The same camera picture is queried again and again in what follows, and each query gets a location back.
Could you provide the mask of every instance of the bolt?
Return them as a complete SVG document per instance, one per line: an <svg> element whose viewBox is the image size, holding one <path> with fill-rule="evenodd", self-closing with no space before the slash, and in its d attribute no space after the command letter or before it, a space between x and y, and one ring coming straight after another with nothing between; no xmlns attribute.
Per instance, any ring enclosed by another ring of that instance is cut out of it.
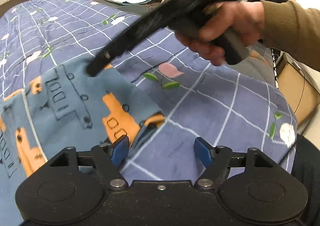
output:
<svg viewBox="0 0 320 226"><path fill-rule="evenodd" d="M21 142L22 142L22 137L21 137L20 135L18 135L18 136L17 136L17 140L18 140L18 142L21 143Z"/></svg>
<svg viewBox="0 0 320 226"><path fill-rule="evenodd" d="M213 185L213 182L210 179L200 179L198 180L198 185L201 187L210 187Z"/></svg>
<svg viewBox="0 0 320 226"><path fill-rule="evenodd" d="M110 185L114 188L120 188L125 186L125 181L122 179L113 179L110 181Z"/></svg>
<svg viewBox="0 0 320 226"><path fill-rule="evenodd" d="M158 189L159 189L160 191L163 191L163 190L165 189L165 186L164 186L164 185L158 185Z"/></svg>
<svg viewBox="0 0 320 226"><path fill-rule="evenodd" d="M91 119L89 117L84 117L83 121L86 122L86 123L90 123Z"/></svg>
<svg viewBox="0 0 320 226"><path fill-rule="evenodd" d="M123 109L125 112L129 112L130 107L129 107L128 104L123 104L123 105L122 105L122 109Z"/></svg>

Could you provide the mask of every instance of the black tool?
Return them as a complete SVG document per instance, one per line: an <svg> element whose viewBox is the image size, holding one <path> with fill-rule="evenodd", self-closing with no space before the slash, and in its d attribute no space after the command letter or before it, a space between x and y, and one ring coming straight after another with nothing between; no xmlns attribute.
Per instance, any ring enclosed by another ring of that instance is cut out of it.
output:
<svg viewBox="0 0 320 226"><path fill-rule="evenodd" d="M162 3L107 44L89 63L87 73L96 76L115 57L132 50L145 38L166 26L188 37L197 38L199 29L212 17L211 14L205 14L204 9L222 1L236 0L168 0ZM239 63L249 55L248 49L231 28L211 43L225 50L225 58L230 65Z"/></svg>
<svg viewBox="0 0 320 226"><path fill-rule="evenodd" d="M195 140L206 167L191 181L133 181L116 170L129 140L88 152L67 147L26 179L16 192L21 226L303 225L305 187L256 148L235 153ZM84 174L78 166L91 166ZM229 179L231 168L245 167Z"/></svg>

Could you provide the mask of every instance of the metal screw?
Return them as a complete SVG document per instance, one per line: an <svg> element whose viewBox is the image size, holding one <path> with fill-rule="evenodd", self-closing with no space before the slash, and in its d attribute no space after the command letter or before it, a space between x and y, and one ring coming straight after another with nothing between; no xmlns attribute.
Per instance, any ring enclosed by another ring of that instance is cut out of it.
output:
<svg viewBox="0 0 320 226"><path fill-rule="evenodd" d="M163 190L165 189L165 186L164 186L164 185L158 185L158 189L159 189L160 191L163 191Z"/></svg>
<svg viewBox="0 0 320 226"><path fill-rule="evenodd" d="M22 142L22 137L21 137L20 135L18 135L18 136L17 136L17 140L18 140L18 142L21 143L21 142Z"/></svg>
<svg viewBox="0 0 320 226"><path fill-rule="evenodd" d="M210 179L200 179L198 180L198 185L201 187L210 187L213 185L213 182Z"/></svg>
<svg viewBox="0 0 320 226"><path fill-rule="evenodd" d="M86 122L86 123L90 123L91 119L89 117L84 117L83 121Z"/></svg>
<svg viewBox="0 0 320 226"><path fill-rule="evenodd" d="M122 179L113 179L110 181L110 185L114 188L120 188L125 186L125 181Z"/></svg>

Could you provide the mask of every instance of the cable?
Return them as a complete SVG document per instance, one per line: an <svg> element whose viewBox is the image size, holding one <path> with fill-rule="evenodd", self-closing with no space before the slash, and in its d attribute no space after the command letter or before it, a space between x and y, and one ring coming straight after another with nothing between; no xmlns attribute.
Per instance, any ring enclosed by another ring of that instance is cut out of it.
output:
<svg viewBox="0 0 320 226"><path fill-rule="evenodd" d="M301 71L303 72L303 89L302 89L301 97L300 97L300 100L299 100L299 104L298 104L298 106L297 106L297 108L296 108L296 110L295 110L294 113L296 113L296 111L297 111L298 108L299 108L299 105L300 105L300 102L301 102L302 96L303 96L304 85L305 85L305 83L306 83L306 74L304 73L304 71L303 71L302 69L301 69Z"/></svg>

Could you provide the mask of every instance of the white grid lines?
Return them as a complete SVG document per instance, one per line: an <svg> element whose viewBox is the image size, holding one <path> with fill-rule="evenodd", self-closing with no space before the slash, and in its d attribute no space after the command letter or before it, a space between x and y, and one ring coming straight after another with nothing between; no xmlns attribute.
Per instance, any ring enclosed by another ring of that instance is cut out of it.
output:
<svg viewBox="0 0 320 226"><path fill-rule="evenodd" d="M196 136L196 137L199 137L199 136L200 136L200 135L199 135L197 132L195 132L194 130L192 130L192 129L188 128L188 127L184 127L184 126L182 126L181 124L179 124L178 122L173 121L172 119L168 119L168 122L171 123L171 124L174 125L174 126L177 126L177 127L181 128L181 129L183 129L183 130L185 130L185 131L190 132L191 134L193 134L193 135Z"/></svg>
<svg viewBox="0 0 320 226"><path fill-rule="evenodd" d="M7 19L8 21L8 30L7 30L7 34L9 33L9 27L10 27L10 21L9 19L7 18L7 14L4 13L4 16L5 18ZM5 54L6 54L6 49L7 49L7 40L8 38L5 39L5 48L4 48L4 55L3 55L3 58L5 58ZM2 73L3 73L3 81L2 81L2 98L4 99L4 81L5 81L5 74L4 74L4 64L2 65Z"/></svg>
<svg viewBox="0 0 320 226"><path fill-rule="evenodd" d="M156 176L155 174L151 173L149 170L145 169L141 165L138 165L136 162L132 161L131 164L135 167L138 168L140 171L144 172L146 175L150 176L156 181L163 181L160 177Z"/></svg>
<svg viewBox="0 0 320 226"><path fill-rule="evenodd" d="M223 125L222 125L222 127L221 127L221 130L220 130L220 132L219 132L219 134L218 134L218 136L217 136L217 139L215 140L215 142L214 142L214 144L213 144L214 147L217 146L217 144L219 143L219 140L220 140L220 138L221 138L221 136L222 136L222 133L223 133L223 131L224 131L225 127L226 127L226 124L227 124L227 122L228 122L228 120L229 120L229 117L230 117L230 114L231 114L233 105L234 105L234 103L235 103L235 101L236 101L236 94L237 94L237 91L238 91L239 78L240 78L240 73L238 72L237 82L236 82L236 88L235 88L235 92L234 92L234 94L233 94L231 106L230 106L230 109L229 109L229 111L228 111L228 114L227 114L227 116L226 116L226 118L225 118L225 120L224 120L224 123L223 123Z"/></svg>
<svg viewBox="0 0 320 226"><path fill-rule="evenodd" d="M26 59L26 54L25 54L25 52L24 52L23 45L22 45L22 41L21 41L20 17L19 17L19 14L17 13L17 11L15 11L15 13L16 13L17 16L18 16L18 31L19 31L19 39L20 39L21 49L22 49L23 57ZM25 82L25 72L24 72L24 69L22 69L22 70L23 70L23 87L25 87L25 86L26 86L26 82Z"/></svg>
<svg viewBox="0 0 320 226"><path fill-rule="evenodd" d="M46 0L46 2L52 4L52 5L56 6L56 7L58 7L56 4L51 3L50 1L47 1L47 0ZM66 14L72 15L72 14L70 14L70 13L67 13L67 12L64 11L63 9L61 9L61 11L65 12ZM82 21L82 22L85 22L85 23L86 23L87 25L89 25L90 27L93 27L95 30L97 30L98 32L102 33L105 37L107 37L107 38L111 41L111 38L110 38L108 35L106 35L106 34L105 34L104 32L102 32L102 31L100 31L99 29L95 28L93 25L89 24L86 20L80 19L80 18L78 18L77 16L74 16L74 15L72 15L72 16L75 17L75 18L77 18L78 20L80 20L80 21Z"/></svg>
<svg viewBox="0 0 320 226"><path fill-rule="evenodd" d="M170 59L170 61L168 61L168 63L171 63L176 57L178 57L180 54L182 54L184 51L186 51L188 49L188 47L186 47L184 50L182 50L180 53L178 53L177 55L175 55L174 57L172 57L171 59ZM162 75L162 73L161 72L159 72L159 69L155 69L152 73L155 73L155 72L158 72L158 73L160 73L161 75ZM137 84L136 84L136 86L139 86L144 80L145 80L146 78L145 77L143 77Z"/></svg>
<svg viewBox="0 0 320 226"><path fill-rule="evenodd" d="M21 4L21 5L22 5L22 7L23 7L28 13L30 13L29 10L26 9L26 8L23 6L23 4ZM42 38L43 38L44 42L46 43L46 45L47 45L47 47L48 47L48 50L49 50L49 47L50 47L49 43L48 43L47 40L44 38L44 35L41 33L41 30L40 30L40 28L38 27L38 25L37 25L37 23L36 23L36 21L35 21L35 19L33 18L32 15L31 15L31 18L32 18L32 20L35 22L35 24L36 24L36 26L37 26L37 28L38 28L38 30L39 30L39 33L41 34L41 36L42 36ZM53 64L54 64L55 66L57 66L57 63L56 63L56 61L54 60L52 53L50 53L50 57L51 57L51 59L52 59Z"/></svg>
<svg viewBox="0 0 320 226"><path fill-rule="evenodd" d="M191 86L191 88L182 96L182 98L179 100L179 102L175 105L175 107L172 109L172 111L168 114L165 121L161 124L161 126L153 133L153 135L150 137L150 139L140 147L140 149L137 151L137 153L134 155L133 158L130 158L125 166L122 168L122 172L131 164L131 162L135 161L135 159L141 154L141 152L153 141L153 139L161 132L163 127L167 124L168 120L171 119L172 115L175 113L175 111L178 109L180 104L184 101L184 99L189 95L189 93L195 88L195 86L198 84L198 82L201 80L204 72L206 69L210 66L211 63L209 63L206 68L203 69L201 75L196 80L196 82Z"/></svg>
<svg viewBox="0 0 320 226"><path fill-rule="evenodd" d="M167 35L166 37L164 37L164 38L163 38L160 42L158 42L157 44L162 43L162 42L163 42L164 40L166 40L171 34L173 34L173 33L170 33L169 35ZM124 62L127 61L128 59L131 59L132 57L135 57L135 56L137 56L138 54L140 54L140 53L142 53L142 52L144 52L144 51L146 51L146 50L148 50L148 49L150 49L150 48L152 48L152 47L154 47L154 46L156 46L156 45L151 45L151 46L149 46L149 47L147 47L147 48L145 48L145 49L137 52L136 54L132 54L132 56L124 59L122 62L120 62L120 63L118 63L117 65L115 65L114 68L120 66L122 63L124 63Z"/></svg>
<svg viewBox="0 0 320 226"><path fill-rule="evenodd" d="M78 2L76 2L76 1L74 1L74 0L70 0L70 2L81 5L80 3L78 3ZM108 15L106 15L106 14L104 14L104 13L101 13L101 12L100 12L101 10L100 10L100 11L97 11L97 10L95 10L94 8L92 8L91 6L86 6L86 5L82 5L82 6L85 6L85 7L87 7L88 9L91 9L91 10L95 11L97 14L101 14L101 15L109 18Z"/></svg>
<svg viewBox="0 0 320 226"><path fill-rule="evenodd" d="M268 90L268 116L267 116L267 122L266 122L266 127L264 129L264 133L263 133L263 138L262 138L262 143L261 143L261 151L263 151L263 146L264 146L264 141L266 139L266 133L267 133L267 129L268 129L268 125L269 125L269 118L270 118L270 91L269 91L269 85L267 83L265 83L267 85L267 90Z"/></svg>
<svg viewBox="0 0 320 226"><path fill-rule="evenodd" d="M210 98L210 99L212 99L212 100L214 100L214 101L216 101L216 102L218 102L218 103L220 103L222 106L224 106L224 107L227 108L228 110L231 110L231 111L232 111L234 114L236 114L237 116L241 117L241 118L242 118L245 122L247 122L249 125L251 125L251 126L253 126L254 128L258 129L258 130L261 131L262 133L264 132L262 128L260 128L259 126L253 124L252 122L250 122L249 120L247 120L243 115L239 114L239 113L238 113L237 111L235 111L234 109L231 109L230 107L228 107L227 105L225 105L225 104L222 103L221 101L217 100L216 98L211 97L211 96L209 96L209 95L207 95L207 94L204 94L204 93L200 92L199 90L197 90L196 92L199 93L199 94L201 94L201 95L203 95L203 96L206 96L206 97L208 97L208 98Z"/></svg>
<svg viewBox="0 0 320 226"><path fill-rule="evenodd" d="M171 53L171 52L169 52L168 50L160 47L158 44L153 43L150 39L147 38L147 40L148 40L150 43L152 43L153 45L157 46L158 48L166 51L167 53L169 53L169 54L171 54L171 55L173 55L173 53ZM201 72L201 71L196 71L195 69L191 68L190 66L186 66L185 63L182 62L179 58L176 57L176 59L177 59L179 62L181 62L181 63L183 64L183 66L185 66L185 67L187 67L187 68L189 68L189 69L191 69L191 70L193 70L193 71L195 71L195 72Z"/></svg>
<svg viewBox="0 0 320 226"><path fill-rule="evenodd" d="M60 23L58 23L57 21L54 20L54 22L57 23L58 25L60 25L60 26L61 26L65 31L67 31L69 34L71 34L71 36L73 37L73 39L76 41L76 43L77 43L81 48L85 49L89 54L91 54L92 56L94 56L94 55L87 49L87 47L82 46L82 45L79 43L79 41L76 39L76 37L75 37L72 33L70 33L66 28L64 28L64 27L63 27Z"/></svg>

